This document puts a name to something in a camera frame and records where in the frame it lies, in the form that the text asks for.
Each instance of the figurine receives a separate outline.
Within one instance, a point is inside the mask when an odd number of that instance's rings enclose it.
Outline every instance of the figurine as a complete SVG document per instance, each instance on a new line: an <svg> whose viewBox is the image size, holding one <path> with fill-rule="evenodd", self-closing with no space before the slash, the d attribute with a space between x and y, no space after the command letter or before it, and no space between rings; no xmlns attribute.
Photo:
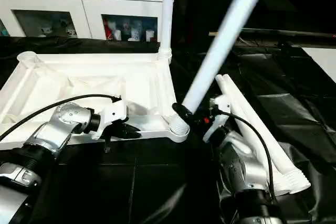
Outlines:
<svg viewBox="0 0 336 224"><path fill-rule="evenodd" d="M73 24L68 25L65 31L70 38L78 38Z"/></svg>
<svg viewBox="0 0 336 224"><path fill-rule="evenodd" d="M108 22L106 21L106 19L103 20L103 24L104 24L104 29L105 29L106 40L113 40L112 30L109 28Z"/></svg>
<svg viewBox="0 0 336 224"><path fill-rule="evenodd" d="M53 25L49 23L45 23L44 25L41 26L41 31L44 35L51 34L53 32Z"/></svg>

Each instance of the black table surface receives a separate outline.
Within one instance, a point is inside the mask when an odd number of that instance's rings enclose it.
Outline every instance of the black table surface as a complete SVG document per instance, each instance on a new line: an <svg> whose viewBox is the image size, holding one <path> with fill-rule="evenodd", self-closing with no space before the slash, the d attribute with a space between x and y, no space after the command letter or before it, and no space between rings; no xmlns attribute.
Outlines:
<svg viewBox="0 0 336 224"><path fill-rule="evenodd" d="M1 85L23 51L157 51L152 44L60 38L0 38L0 46ZM173 50L170 68L178 101L204 56L190 48ZM220 73L230 74L312 183L278 198L287 220L336 223L336 84L298 48L234 48ZM214 83L201 108L216 94ZM193 133L182 144L162 138L115 142L110 153L103 150L103 143L67 146L43 185L30 223L222 223L211 148Z"/></svg>

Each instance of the white pole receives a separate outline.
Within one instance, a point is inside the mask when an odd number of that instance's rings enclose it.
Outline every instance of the white pole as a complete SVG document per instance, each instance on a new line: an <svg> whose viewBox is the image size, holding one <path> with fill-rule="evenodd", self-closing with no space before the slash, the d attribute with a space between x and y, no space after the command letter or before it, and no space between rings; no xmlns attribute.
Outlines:
<svg viewBox="0 0 336 224"><path fill-rule="evenodd" d="M161 44L159 48L159 58L172 58L172 49L170 46L172 34L173 5L174 0L163 0L162 7L162 25L161 25Z"/></svg>
<svg viewBox="0 0 336 224"><path fill-rule="evenodd" d="M192 113L195 113L200 105L257 2L258 0L232 1L218 30L218 35L184 98L183 105ZM179 116L176 116L170 124L170 129L177 135L184 135L189 127Z"/></svg>

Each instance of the white plastic part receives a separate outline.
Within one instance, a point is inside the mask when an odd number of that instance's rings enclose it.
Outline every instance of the white plastic part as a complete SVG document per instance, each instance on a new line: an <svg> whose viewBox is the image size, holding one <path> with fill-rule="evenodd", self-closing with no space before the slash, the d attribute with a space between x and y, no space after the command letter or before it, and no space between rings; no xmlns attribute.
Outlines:
<svg viewBox="0 0 336 224"><path fill-rule="evenodd" d="M98 114L100 115L100 122L97 131L93 132L93 140L98 140L105 128L113 124L114 121L125 120L127 117L127 106L123 100L120 100L106 106Z"/></svg>
<svg viewBox="0 0 336 224"><path fill-rule="evenodd" d="M162 6L162 26L161 26L161 44L159 48L159 58L172 58L171 51L171 34L172 34L172 20L173 20L173 5L174 0L163 0Z"/></svg>
<svg viewBox="0 0 336 224"><path fill-rule="evenodd" d="M226 143L232 143L235 149L239 150L246 156L249 157L254 156L251 148L244 143L243 137L235 131L231 131L227 134L227 136L224 139L224 142L222 143L222 146Z"/></svg>
<svg viewBox="0 0 336 224"><path fill-rule="evenodd" d="M276 169L284 175L284 178L289 183L290 193L296 193L310 187L310 183L305 175L300 169L295 167L230 76L227 74L224 76L218 75L216 80L221 90L225 91L226 94L229 93L229 95L234 98L235 103L239 104L240 108L244 111L245 119L247 119L263 137Z"/></svg>
<svg viewBox="0 0 336 224"><path fill-rule="evenodd" d="M239 102L236 100L236 97L234 96L234 94L229 91L226 85L223 84L223 77L221 75L217 75L216 81L222 93L228 96L230 100L232 114L240 116L241 118L245 119L246 121L250 123L249 119L244 113L244 110L239 106ZM249 126L247 126L245 123L237 119L235 121L241 131L241 134L244 137L245 142L250 146L256 158L264 167L267 173L267 179L269 181L269 172L268 172L269 169L268 169L267 156L266 156L266 152L264 150L264 147L262 146L260 139L254 133L254 131ZM289 189L288 182L286 181L285 177L276 169L273 163L272 163L272 170L273 170L274 191L276 195L278 196L278 195L284 195L284 194L289 193L290 189Z"/></svg>
<svg viewBox="0 0 336 224"><path fill-rule="evenodd" d="M230 113L230 101L226 95L220 95L215 99L211 100L212 104L218 105L218 108L226 113ZM207 143L211 135L221 126L223 126L227 119L229 118L228 115L217 115L211 127L203 136L203 141Z"/></svg>
<svg viewBox="0 0 336 224"><path fill-rule="evenodd" d="M232 1L218 35L183 101L183 105L192 113L195 113L203 100L257 2L258 0ZM188 131L188 125L177 117L172 121L170 128L176 134L185 134Z"/></svg>
<svg viewBox="0 0 336 224"><path fill-rule="evenodd" d="M0 91L0 134L32 112L51 103L81 94L121 96L127 103L129 124L140 129L142 138L169 137L182 142L185 135L169 130L176 102L167 60L158 54L59 54L24 52L19 64ZM75 101L101 111L107 98ZM31 119L0 142L0 150L21 147L54 109ZM95 142L90 134L73 135L69 144Z"/></svg>

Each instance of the red object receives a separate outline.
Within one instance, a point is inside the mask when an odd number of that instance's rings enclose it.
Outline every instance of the red object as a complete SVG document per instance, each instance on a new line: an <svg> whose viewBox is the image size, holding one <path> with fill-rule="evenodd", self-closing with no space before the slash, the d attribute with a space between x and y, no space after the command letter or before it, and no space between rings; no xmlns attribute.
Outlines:
<svg viewBox="0 0 336 224"><path fill-rule="evenodd" d="M107 21L104 19L104 29L105 29L105 36L107 40L113 40L113 36L112 36L112 31L111 29L108 27L107 25Z"/></svg>

